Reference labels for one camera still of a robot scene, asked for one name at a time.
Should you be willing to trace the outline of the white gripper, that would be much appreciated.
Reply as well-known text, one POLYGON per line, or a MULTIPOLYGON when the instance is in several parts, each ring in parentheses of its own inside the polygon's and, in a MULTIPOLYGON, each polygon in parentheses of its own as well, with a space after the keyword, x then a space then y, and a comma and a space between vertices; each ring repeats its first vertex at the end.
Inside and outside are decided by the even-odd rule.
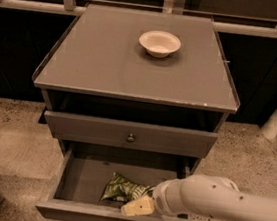
POLYGON ((178 180, 165 180, 154 187, 153 193, 150 196, 145 195, 139 197, 136 200, 129 201, 126 205, 124 204, 121 208, 121 212, 125 216, 144 216, 151 215, 154 210, 159 214, 165 216, 176 217, 177 214, 170 208, 167 201, 167 190, 172 184, 177 184, 178 180))

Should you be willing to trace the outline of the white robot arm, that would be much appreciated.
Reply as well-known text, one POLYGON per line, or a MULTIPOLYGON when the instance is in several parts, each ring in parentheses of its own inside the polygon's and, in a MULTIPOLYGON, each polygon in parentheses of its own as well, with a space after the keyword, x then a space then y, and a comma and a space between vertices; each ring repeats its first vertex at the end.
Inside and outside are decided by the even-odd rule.
POLYGON ((277 221, 277 199, 242 193, 225 177, 198 174, 159 183, 150 195, 121 208, 132 217, 156 211, 173 217, 197 214, 224 221, 277 221))

